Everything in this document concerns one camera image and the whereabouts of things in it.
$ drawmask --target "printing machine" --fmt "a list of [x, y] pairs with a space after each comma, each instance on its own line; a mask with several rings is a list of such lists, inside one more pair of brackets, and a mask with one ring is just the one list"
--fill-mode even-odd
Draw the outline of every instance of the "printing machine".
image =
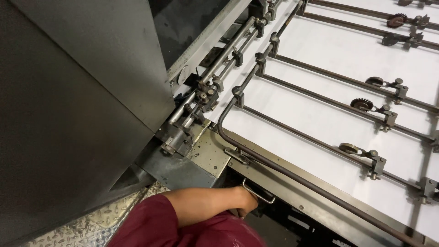
[[[169, 189], [221, 187], [230, 174], [251, 180], [267, 202], [259, 212], [278, 222], [294, 214], [345, 244], [401, 246], [266, 168], [224, 133], [393, 230], [437, 246], [204, 116], [218, 106], [223, 80], [249, 44], [271, 35], [264, 27], [278, 18], [281, 3], [1, 0], [0, 246], [32, 242], [156, 180]], [[218, 42], [224, 48], [214, 48]], [[272, 49], [275, 35], [270, 42]], [[274, 197], [276, 207], [294, 210], [276, 213]]]

